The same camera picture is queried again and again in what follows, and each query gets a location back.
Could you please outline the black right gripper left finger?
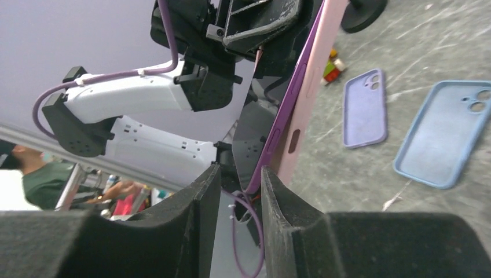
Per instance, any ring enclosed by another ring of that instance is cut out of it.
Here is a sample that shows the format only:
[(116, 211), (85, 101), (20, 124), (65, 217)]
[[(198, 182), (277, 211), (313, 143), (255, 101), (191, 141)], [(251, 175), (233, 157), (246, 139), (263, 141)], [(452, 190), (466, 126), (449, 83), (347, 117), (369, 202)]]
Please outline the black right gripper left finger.
[(2, 277), (209, 277), (221, 168), (125, 221), (87, 210), (1, 213)]

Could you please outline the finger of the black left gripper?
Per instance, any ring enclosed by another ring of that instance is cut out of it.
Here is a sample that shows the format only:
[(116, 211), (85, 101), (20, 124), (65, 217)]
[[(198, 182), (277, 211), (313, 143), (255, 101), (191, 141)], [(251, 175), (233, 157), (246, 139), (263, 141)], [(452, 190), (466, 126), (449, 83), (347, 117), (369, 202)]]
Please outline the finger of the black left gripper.
[(223, 45), (229, 50), (255, 50), (295, 23), (303, 1), (231, 1)]

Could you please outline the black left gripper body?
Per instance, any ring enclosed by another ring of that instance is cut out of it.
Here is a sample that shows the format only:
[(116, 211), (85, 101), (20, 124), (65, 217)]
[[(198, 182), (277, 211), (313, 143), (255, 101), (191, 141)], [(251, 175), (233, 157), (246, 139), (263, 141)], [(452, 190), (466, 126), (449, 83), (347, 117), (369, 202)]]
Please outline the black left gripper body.
[(151, 38), (169, 48), (169, 31), (173, 32), (177, 53), (190, 63), (216, 70), (234, 69), (240, 60), (257, 67), (264, 59), (263, 47), (247, 53), (227, 49), (222, 38), (232, 1), (155, 1), (151, 15)]

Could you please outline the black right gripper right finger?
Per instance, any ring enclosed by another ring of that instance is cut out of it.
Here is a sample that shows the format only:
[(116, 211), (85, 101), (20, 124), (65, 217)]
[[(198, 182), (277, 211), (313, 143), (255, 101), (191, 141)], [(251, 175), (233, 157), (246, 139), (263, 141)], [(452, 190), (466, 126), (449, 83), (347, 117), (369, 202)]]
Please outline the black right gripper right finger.
[(475, 231), (448, 213), (322, 213), (261, 173), (268, 277), (489, 277)]

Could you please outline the pink phone case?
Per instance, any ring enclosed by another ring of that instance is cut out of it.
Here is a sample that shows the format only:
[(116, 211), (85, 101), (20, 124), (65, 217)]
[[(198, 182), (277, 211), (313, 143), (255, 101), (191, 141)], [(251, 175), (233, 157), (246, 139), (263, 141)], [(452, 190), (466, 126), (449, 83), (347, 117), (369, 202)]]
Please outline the pink phone case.
[(285, 185), (290, 183), (293, 176), (324, 68), (334, 46), (346, 6), (347, 0), (327, 0), (320, 10), (316, 36), (295, 108), (271, 163), (272, 169)]

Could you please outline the lavender phone case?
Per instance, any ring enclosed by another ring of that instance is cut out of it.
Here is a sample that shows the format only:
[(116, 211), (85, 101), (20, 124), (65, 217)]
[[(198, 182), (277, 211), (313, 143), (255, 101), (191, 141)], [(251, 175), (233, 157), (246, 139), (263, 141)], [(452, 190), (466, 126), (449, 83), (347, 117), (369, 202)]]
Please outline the lavender phone case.
[(384, 73), (375, 68), (346, 82), (343, 91), (342, 143), (348, 149), (387, 138)]

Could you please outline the light blue phone case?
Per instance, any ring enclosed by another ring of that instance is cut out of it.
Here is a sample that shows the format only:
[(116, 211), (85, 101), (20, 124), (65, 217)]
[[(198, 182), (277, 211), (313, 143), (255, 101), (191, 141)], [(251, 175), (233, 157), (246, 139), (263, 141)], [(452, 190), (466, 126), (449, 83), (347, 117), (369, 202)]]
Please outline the light blue phone case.
[(489, 81), (436, 83), (395, 156), (395, 172), (434, 188), (451, 188), (489, 117)]

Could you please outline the purple phone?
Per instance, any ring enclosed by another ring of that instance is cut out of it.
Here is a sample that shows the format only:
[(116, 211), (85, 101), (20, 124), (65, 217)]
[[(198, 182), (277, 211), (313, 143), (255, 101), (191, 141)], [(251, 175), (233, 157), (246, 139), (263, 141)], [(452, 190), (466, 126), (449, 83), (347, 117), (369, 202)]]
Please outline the purple phone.
[(233, 137), (241, 190), (255, 193), (301, 87), (323, 1), (303, 1), (299, 20), (263, 47)]

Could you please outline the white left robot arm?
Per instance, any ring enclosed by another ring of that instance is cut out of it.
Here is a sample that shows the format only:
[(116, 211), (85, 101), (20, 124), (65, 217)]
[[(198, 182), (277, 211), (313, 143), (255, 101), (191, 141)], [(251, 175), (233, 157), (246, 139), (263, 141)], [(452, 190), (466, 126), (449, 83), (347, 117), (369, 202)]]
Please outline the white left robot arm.
[(234, 126), (258, 102), (242, 69), (265, 47), (261, 76), (285, 83), (319, 1), (156, 1), (150, 35), (170, 61), (90, 74), (73, 67), (40, 96), (38, 129), (69, 153), (124, 162), (130, 174), (186, 184), (210, 164), (235, 176)]

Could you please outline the small red yellow toy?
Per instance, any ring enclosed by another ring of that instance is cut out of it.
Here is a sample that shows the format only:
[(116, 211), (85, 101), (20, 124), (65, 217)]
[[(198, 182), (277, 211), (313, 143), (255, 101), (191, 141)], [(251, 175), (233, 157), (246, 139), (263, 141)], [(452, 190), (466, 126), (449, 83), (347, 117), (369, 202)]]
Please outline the small red yellow toy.
[(335, 49), (331, 50), (329, 59), (324, 69), (321, 84), (326, 86), (336, 80), (341, 73), (346, 69), (344, 62), (338, 57), (338, 52)]

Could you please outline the person in green shirt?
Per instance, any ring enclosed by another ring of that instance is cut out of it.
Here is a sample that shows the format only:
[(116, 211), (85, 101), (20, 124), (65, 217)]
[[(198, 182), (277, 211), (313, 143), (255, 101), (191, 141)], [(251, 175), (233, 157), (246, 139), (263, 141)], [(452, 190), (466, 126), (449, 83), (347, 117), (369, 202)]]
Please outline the person in green shirt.
[(41, 151), (1, 140), (1, 169), (20, 171), (25, 198), (42, 210), (56, 208), (72, 168), (72, 163), (45, 162)]

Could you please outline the aluminium frame strut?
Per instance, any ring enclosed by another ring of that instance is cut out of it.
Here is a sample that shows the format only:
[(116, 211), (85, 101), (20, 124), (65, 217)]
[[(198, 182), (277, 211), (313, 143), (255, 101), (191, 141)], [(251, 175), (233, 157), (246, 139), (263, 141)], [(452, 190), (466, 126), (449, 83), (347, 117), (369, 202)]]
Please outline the aluminium frame strut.
[(74, 164), (68, 181), (60, 195), (60, 198), (55, 205), (54, 211), (67, 211), (70, 209), (77, 191), (81, 184), (85, 182), (87, 173), (80, 164)]

